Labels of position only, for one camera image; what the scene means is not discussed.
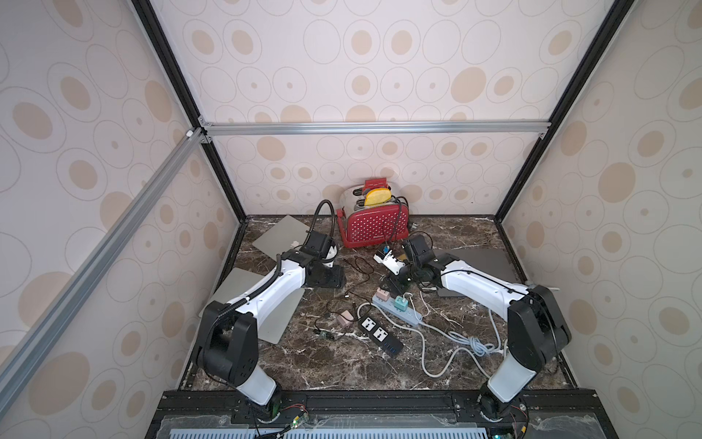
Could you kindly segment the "black power strip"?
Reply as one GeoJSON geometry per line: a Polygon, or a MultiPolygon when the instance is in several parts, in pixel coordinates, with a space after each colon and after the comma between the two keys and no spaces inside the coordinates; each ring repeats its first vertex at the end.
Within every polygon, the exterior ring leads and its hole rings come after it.
{"type": "Polygon", "coordinates": [[[396,358],[404,349],[403,343],[371,316],[362,316],[358,320],[358,327],[391,358],[396,358]]]}

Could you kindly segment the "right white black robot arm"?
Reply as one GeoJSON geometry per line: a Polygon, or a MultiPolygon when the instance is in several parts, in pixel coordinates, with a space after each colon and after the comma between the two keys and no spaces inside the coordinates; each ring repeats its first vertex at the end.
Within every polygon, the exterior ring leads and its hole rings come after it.
{"type": "Polygon", "coordinates": [[[504,360],[482,386],[477,404],[491,421],[501,419],[521,391],[566,348],[572,335],[553,292],[486,274],[452,254],[436,255],[422,236],[403,243],[405,258],[389,247],[374,254],[389,274],[384,289],[401,297],[414,282],[451,290],[497,313],[507,325],[504,360]]]}

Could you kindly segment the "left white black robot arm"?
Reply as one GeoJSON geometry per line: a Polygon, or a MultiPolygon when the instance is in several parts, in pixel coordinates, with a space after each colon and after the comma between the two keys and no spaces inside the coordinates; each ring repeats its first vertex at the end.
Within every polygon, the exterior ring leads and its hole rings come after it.
{"type": "Polygon", "coordinates": [[[346,282],[344,269],[335,264],[336,223],[327,233],[314,229],[323,206],[335,212],[330,200],[322,200],[303,244],[277,255],[274,269],[246,292],[227,303],[208,304],[197,333],[197,366],[268,413],[278,410],[280,388],[259,365],[261,322],[301,288],[338,289],[346,282]]]}

